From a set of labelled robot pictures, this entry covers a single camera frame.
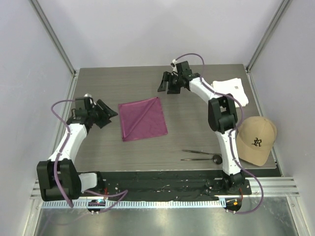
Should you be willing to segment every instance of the folded cloth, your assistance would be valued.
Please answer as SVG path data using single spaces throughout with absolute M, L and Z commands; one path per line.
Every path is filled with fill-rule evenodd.
M 158 97 L 119 104 L 123 141 L 167 134 L 161 101 Z
M 211 86 L 217 92 L 224 94 L 231 93 L 233 97 L 241 103 L 242 107 L 245 107 L 249 102 L 244 92 L 241 79 L 235 78 L 226 81 L 213 81 Z

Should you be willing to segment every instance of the cap logo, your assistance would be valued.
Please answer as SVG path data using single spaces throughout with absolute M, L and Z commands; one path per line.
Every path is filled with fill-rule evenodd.
M 255 138 L 254 143 L 252 145 L 255 145 L 256 147 L 261 147 L 261 139 Z

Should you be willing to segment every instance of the cap brim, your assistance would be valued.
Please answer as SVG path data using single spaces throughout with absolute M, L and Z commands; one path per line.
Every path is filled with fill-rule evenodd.
M 236 147 L 238 152 L 238 157 L 244 161 L 250 162 L 257 166 L 263 166 L 267 160 L 271 150 L 254 150 L 247 146 L 243 140 L 237 136 L 236 137 Z

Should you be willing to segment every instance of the white panel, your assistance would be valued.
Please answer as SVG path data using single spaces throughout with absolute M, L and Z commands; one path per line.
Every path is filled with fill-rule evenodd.
M 247 64 L 281 0 L 39 0 L 72 64 Z M 189 59 L 200 64 L 199 59 Z
M 56 137 L 50 106 L 66 97 L 71 74 L 27 0 L 0 1 L 0 35 L 0 229 L 20 236 L 37 163 Z
M 252 70 L 264 114 L 275 122 L 282 171 L 293 176 L 314 227 L 315 1 L 294 0 Z

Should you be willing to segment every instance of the beige cap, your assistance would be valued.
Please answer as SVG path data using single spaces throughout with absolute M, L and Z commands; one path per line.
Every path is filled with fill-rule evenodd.
M 247 118 L 239 127 L 236 137 L 239 158 L 257 166 L 263 166 L 276 136 L 276 126 L 267 118 Z

